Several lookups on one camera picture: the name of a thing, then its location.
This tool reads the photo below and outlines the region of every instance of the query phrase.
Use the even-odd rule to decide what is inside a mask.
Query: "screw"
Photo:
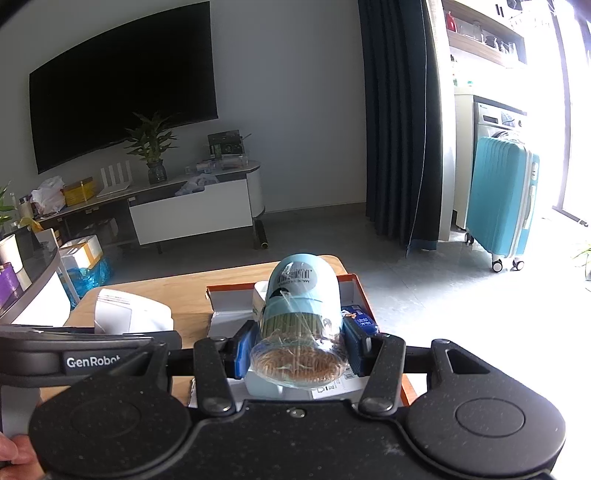
[[[208,397],[203,400],[203,408],[210,413],[224,413],[232,408],[232,402],[226,398]]]
[[[359,404],[361,410],[368,415],[380,415],[394,408],[394,403],[387,398],[368,397]]]
[[[290,408],[287,412],[290,414],[290,417],[295,419],[301,419],[306,416],[306,411],[303,408]]]

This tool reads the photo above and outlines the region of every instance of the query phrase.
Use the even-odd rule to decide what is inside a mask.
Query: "white box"
[[[60,247],[60,256],[66,270],[92,268],[103,256],[103,249],[97,236],[89,235],[63,244]]]

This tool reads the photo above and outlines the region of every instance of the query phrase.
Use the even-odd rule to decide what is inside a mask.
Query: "black tv screen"
[[[134,112],[170,126],[217,118],[209,2],[140,18],[91,38],[29,75],[39,173],[119,143]]]

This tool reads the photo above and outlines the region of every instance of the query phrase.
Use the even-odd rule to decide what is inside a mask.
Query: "human hand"
[[[16,435],[9,440],[0,433],[0,461],[12,462],[0,469],[0,480],[38,480],[43,476],[28,435]]]

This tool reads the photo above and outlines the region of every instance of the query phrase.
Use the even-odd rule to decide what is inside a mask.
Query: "white container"
[[[89,235],[63,244],[60,256],[66,270],[93,268],[103,256],[103,249],[97,236]]]
[[[15,272],[22,270],[21,253],[18,251],[17,238],[14,234],[0,240],[0,261],[10,262]]]
[[[125,291],[103,288],[95,304],[95,333],[165,332],[174,330],[170,307]]]

